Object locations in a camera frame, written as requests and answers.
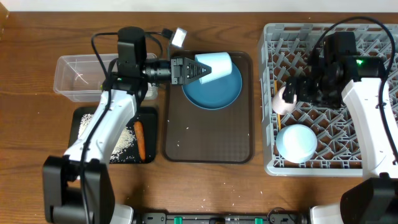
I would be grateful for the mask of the light blue cup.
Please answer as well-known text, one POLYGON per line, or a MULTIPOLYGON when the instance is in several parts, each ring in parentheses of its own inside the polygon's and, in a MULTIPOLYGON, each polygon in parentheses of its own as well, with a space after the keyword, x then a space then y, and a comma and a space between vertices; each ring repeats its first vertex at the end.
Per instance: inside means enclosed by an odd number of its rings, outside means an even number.
POLYGON ((211 73, 199 79, 201 84, 223 78, 232 72, 232 61, 227 52, 196 54, 195 60, 211 67, 211 73))

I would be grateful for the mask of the dark blue plate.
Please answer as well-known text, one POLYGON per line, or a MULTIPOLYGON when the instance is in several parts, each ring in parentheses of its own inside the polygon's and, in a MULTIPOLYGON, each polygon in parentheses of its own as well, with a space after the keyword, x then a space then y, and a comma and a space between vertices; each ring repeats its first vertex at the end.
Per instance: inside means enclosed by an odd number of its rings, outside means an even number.
POLYGON ((195 81, 182 86, 187 99, 195 106, 205 110, 220 110, 229 106, 238 98, 242 89, 243 78, 234 63, 232 63, 230 75, 206 84, 195 81))

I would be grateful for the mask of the pink cup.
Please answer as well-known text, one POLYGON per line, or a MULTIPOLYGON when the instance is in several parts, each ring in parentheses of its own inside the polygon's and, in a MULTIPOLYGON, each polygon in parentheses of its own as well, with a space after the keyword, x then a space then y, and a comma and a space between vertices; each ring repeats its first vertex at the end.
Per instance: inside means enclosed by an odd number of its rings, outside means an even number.
POLYGON ((272 98, 272 109, 274 112, 280 115, 290 114, 294 111, 297 104, 297 95, 294 95, 294 102, 287 103, 282 98, 282 95, 285 91, 285 87, 283 86, 272 98))

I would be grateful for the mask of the wooden chopstick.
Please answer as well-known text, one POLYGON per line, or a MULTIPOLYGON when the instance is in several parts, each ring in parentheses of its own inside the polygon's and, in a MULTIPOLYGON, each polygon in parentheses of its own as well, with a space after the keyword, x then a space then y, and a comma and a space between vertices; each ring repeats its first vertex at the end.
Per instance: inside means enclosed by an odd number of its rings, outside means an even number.
MULTIPOLYGON (((278 92, 277 81, 274 81, 274 96, 277 96, 277 92, 278 92)), ((280 131, 282 129, 281 121, 280 121, 280 114, 277 114, 277 127, 278 127, 278 131, 280 131)))

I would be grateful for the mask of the light blue bowl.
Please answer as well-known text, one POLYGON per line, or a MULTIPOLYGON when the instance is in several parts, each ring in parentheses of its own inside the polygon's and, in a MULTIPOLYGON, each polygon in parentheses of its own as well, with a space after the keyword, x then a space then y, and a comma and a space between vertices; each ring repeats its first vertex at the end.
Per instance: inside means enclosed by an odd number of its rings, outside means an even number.
POLYGON ((282 128, 275 143, 279 154, 285 160, 297 164, 310 160, 318 145, 315 133, 302 124, 282 128))

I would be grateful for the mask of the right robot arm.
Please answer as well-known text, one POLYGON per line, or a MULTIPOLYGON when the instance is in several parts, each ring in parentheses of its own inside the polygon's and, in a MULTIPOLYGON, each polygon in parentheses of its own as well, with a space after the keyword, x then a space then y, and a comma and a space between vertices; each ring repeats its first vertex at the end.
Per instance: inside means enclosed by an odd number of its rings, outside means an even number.
POLYGON ((312 54, 311 75, 290 77, 272 99, 279 114, 299 101, 345 104, 361 151, 364 181, 340 201, 311 208, 311 223, 397 223, 397 124, 389 101, 390 66, 357 54, 353 32, 323 35, 323 58, 312 54))

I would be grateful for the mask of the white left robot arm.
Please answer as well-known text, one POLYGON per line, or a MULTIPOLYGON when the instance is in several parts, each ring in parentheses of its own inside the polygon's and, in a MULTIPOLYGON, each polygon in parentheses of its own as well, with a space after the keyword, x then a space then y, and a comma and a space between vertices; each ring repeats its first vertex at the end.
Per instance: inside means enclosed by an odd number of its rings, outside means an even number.
POLYGON ((44 162, 47 222, 134 223, 133 208, 115 202, 108 173, 123 129, 135 117, 149 83, 187 85, 211 73, 211 67, 185 57, 148 60, 148 35, 139 27, 115 32, 118 57, 102 68, 103 92, 92 119, 62 157, 44 162))

